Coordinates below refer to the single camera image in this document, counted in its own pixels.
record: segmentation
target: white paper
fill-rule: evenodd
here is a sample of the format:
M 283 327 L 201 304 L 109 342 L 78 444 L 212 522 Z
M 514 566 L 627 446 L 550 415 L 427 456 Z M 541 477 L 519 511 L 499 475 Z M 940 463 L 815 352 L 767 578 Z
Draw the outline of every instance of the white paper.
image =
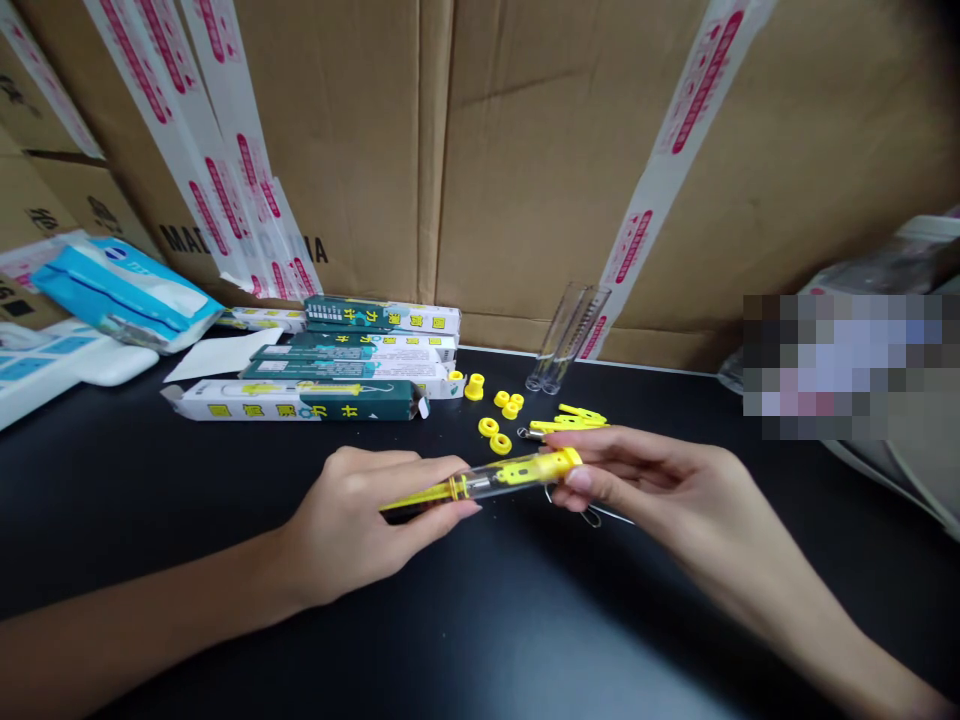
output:
M 225 372 L 240 372 L 250 364 L 250 356 L 264 345 L 275 345 L 283 328 L 270 328 L 235 338 L 201 340 L 186 354 L 164 382 L 210 377 Z

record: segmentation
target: yellow plastic ring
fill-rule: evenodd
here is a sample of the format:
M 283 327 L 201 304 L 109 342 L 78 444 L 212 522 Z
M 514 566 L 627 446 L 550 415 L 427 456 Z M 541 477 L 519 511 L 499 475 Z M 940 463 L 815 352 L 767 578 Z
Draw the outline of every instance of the yellow plastic ring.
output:
M 513 449 L 513 443 L 510 442 L 510 438 L 503 433 L 497 433 L 490 438 L 490 449 L 497 455 L 506 455 Z
M 500 426 L 493 418 L 481 418 L 478 429 L 480 430 L 480 434 L 484 437 L 493 437 L 500 432 Z

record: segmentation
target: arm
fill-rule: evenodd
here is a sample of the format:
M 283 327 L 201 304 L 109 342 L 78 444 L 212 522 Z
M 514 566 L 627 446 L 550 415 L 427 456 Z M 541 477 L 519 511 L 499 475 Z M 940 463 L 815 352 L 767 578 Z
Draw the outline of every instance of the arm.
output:
M 83 717 L 208 647 L 392 575 L 479 506 L 402 527 L 377 508 L 464 467 L 341 448 L 283 527 L 0 624 L 0 717 Z
M 725 612 L 850 716 L 941 720 L 950 703 L 864 635 L 816 574 L 743 464 L 721 448 L 629 428 L 547 436 L 585 463 L 553 493 L 598 499 L 646 530 Z

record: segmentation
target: person's left hand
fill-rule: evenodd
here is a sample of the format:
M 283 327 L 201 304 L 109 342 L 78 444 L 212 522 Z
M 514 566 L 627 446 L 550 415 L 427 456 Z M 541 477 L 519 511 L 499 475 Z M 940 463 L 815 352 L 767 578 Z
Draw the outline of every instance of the person's left hand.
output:
M 280 562 L 298 604 L 325 605 L 393 575 L 479 511 L 472 500 L 447 503 L 398 526 L 379 511 L 466 467 L 454 455 L 421 460 L 405 450 L 342 447 L 328 457 L 296 514 L 277 531 Z

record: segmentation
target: clear plastic tube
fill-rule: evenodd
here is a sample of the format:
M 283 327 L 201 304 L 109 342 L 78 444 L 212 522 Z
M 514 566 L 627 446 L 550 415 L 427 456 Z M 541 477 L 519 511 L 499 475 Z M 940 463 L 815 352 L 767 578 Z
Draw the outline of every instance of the clear plastic tube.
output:
M 583 349 L 609 297 L 607 288 L 580 283 L 567 285 L 533 372 L 527 377 L 527 390 L 543 390 L 548 395 L 560 391 L 564 377 Z
M 563 291 L 563 297 L 560 298 L 560 304 L 557 305 L 557 311 L 553 314 L 553 320 L 550 327 L 547 328 L 547 335 L 543 339 L 543 346 L 537 355 L 537 362 L 533 367 L 533 372 L 527 376 L 526 387 L 531 392 L 537 392 L 543 387 L 543 379 L 547 374 L 547 368 L 553 362 L 557 348 L 560 347 L 560 340 L 563 333 L 573 320 L 574 313 L 580 305 L 580 298 L 589 289 L 587 285 L 578 282 L 571 282 Z

